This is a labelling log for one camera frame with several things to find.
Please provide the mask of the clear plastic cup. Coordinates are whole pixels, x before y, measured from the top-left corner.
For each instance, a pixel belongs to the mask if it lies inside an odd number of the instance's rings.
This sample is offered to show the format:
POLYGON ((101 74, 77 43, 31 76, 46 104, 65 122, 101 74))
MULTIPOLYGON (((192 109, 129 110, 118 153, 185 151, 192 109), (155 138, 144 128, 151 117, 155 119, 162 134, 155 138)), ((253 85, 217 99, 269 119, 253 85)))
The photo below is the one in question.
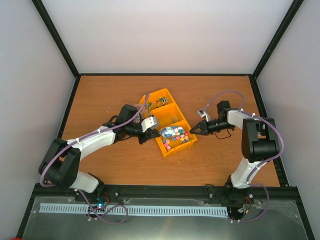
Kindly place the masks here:
POLYGON ((137 115, 137 116, 135 117, 135 119, 133 120, 133 122, 136 123, 136 124, 140 124, 140 123, 142 122, 142 120, 144 119, 144 111, 145 111, 145 108, 142 107, 141 104, 135 104, 134 106, 137 108, 138 111, 141 109, 141 112, 139 113, 139 115, 137 115))

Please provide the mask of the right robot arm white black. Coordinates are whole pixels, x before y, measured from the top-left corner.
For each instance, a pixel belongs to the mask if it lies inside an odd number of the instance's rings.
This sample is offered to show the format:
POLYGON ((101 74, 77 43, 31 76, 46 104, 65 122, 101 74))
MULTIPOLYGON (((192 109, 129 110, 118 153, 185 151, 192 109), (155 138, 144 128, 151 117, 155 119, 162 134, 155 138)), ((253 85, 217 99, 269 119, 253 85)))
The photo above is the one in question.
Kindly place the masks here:
POLYGON ((205 109, 200 109, 198 114, 203 120, 190 132, 208 136, 216 135, 222 130, 242 130, 242 160, 236 171, 228 177, 222 194, 228 202, 236 203, 248 196, 251 183, 261 167, 280 153, 279 137, 273 118, 258 118, 243 109, 231 108, 227 100, 220 101, 216 107, 216 119, 211 119, 205 109))

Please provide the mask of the yellow three-compartment bin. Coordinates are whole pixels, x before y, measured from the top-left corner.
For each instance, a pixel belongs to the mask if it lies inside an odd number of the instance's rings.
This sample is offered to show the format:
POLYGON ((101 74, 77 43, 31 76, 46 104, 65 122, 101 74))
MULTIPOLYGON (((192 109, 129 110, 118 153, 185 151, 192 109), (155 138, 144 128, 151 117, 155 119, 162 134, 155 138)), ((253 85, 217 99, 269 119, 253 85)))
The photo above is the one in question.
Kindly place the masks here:
MULTIPOLYGON (((156 129, 159 131, 159 133, 165 127, 181 126, 184 128, 184 130, 186 132, 188 132, 190 134, 192 146, 198 140, 195 134, 190 133, 191 127, 190 127, 187 119, 183 115, 178 104, 176 103, 176 101, 174 100, 173 96, 171 95, 171 93, 169 92, 169 90, 167 88, 163 88, 163 89, 154 91, 149 94, 149 97, 148 97, 148 100, 147 100, 147 103, 146 103, 146 106, 144 109, 143 118, 148 118, 150 116, 155 116, 157 118, 159 125, 156 129), (155 100, 157 100, 160 97, 168 97, 170 104, 165 105, 165 106, 161 106, 159 108, 148 109, 147 104, 150 102, 154 102, 155 100)), ((164 137, 162 137, 160 134, 160 137, 157 137, 155 140, 156 140, 156 142, 160 148, 160 151, 164 157, 175 155, 178 152, 181 152, 185 149, 190 148, 190 147, 186 147, 186 148, 182 148, 182 149, 180 148, 180 149, 166 151, 164 148, 164 145, 162 143, 163 138, 164 137)))

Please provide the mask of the silver metal scoop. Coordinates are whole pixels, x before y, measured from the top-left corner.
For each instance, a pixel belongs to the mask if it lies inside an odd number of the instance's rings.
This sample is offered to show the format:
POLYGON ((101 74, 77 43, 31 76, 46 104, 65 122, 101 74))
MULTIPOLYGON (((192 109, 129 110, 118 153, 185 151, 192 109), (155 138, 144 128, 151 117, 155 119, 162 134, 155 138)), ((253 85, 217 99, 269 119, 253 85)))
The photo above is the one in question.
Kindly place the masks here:
POLYGON ((172 126, 167 126, 164 127, 161 131, 160 131, 160 135, 163 138, 175 138, 176 136, 180 136, 180 135, 185 135, 186 131, 182 126, 178 126, 178 125, 172 125, 172 126))

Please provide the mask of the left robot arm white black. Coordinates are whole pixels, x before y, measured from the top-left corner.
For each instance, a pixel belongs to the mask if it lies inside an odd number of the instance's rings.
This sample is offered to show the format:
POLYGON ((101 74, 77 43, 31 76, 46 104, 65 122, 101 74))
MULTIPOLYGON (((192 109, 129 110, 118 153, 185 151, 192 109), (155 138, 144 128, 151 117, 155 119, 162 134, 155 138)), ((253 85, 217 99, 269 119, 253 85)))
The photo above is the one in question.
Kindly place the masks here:
POLYGON ((86 192, 92 201, 103 198, 103 182, 98 177, 79 170, 80 162, 95 151, 132 137, 143 144, 160 136, 156 129, 159 123, 154 115, 142 117, 142 110, 124 105, 119 114, 98 129, 75 139, 56 138, 50 144, 38 172, 40 185, 74 189, 86 192))

